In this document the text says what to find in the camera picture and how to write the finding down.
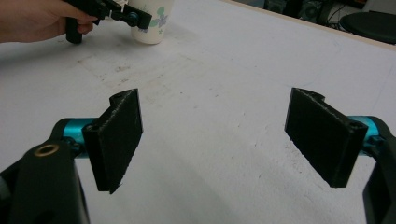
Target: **plastic cup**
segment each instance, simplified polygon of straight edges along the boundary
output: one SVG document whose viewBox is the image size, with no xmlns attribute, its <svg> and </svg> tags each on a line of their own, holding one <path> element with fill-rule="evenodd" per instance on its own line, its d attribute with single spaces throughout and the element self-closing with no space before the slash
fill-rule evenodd
<svg viewBox="0 0 396 224">
<path fill-rule="evenodd" d="M 147 30 L 131 27 L 132 37 L 145 44 L 158 44 L 163 40 L 174 0 L 129 0 L 128 5 L 152 15 Z"/>
</svg>

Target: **finger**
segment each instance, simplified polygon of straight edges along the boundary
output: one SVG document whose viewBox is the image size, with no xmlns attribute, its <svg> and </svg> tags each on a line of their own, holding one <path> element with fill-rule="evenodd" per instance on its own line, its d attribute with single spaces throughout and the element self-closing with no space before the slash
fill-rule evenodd
<svg viewBox="0 0 396 224">
<path fill-rule="evenodd" d="M 51 11 L 57 16 L 70 17 L 81 21 L 96 21 L 97 18 L 79 10 L 64 1 L 52 1 Z"/>
<path fill-rule="evenodd" d="M 92 29 L 93 29 L 93 25 L 92 24 L 79 25 L 77 27 L 77 31 L 80 34 L 82 34 L 82 35 L 85 35 L 85 34 L 89 33 Z"/>
<path fill-rule="evenodd" d="M 91 21 L 81 21 L 81 20 L 77 20 L 77 24 L 78 25 L 88 25 L 88 24 L 93 24 Z"/>
<path fill-rule="evenodd" d="M 58 20 L 58 35 L 64 35 L 66 33 L 66 18 L 60 18 Z"/>
</svg>

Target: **human hand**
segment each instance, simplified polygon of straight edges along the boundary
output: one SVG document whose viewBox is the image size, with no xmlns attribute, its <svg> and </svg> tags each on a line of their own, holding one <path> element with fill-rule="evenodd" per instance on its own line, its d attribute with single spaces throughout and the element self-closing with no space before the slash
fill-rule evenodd
<svg viewBox="0 0 396 224">
<path fill-rule="evenodd" d="M 75 18 L 87 34 L 97 18 L 63 0 L 0 0 L 0 43 L 36 42 L 65 33 L 66 17 Z"/>
</svg>

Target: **black stool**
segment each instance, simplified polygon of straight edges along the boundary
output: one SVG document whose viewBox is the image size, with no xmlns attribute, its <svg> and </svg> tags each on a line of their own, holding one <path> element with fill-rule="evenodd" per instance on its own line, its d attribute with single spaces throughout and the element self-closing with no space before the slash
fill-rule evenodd
<svg viewBox="0 0 396 224">
<path fill-rule="evenodd" d="M 382 12 L 358 12 L 343 17 L 340 25 L 354 35 L 396 44 L 396 15 Z"/>
</svg>

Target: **white table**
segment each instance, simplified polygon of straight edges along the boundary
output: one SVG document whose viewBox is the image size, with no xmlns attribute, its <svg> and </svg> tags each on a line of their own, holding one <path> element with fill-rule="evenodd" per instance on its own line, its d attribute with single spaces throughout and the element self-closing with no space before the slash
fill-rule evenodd
<svg viewBox="0 0 396 224">
<path fill-rule="evenodd" d="M 284 132 L 290 88 L 395 132 L 395 64 L 393 46 L 210 0 L 176 0 L 155 46 L 105 21 L 79 46 L 1 44 L 0 170 L 138 88 L 145 132 L 122 186 L 98 192 L 77 160 L 92 223 L 364 223 L 374 160 L 331 189 Z"/>
</svg>

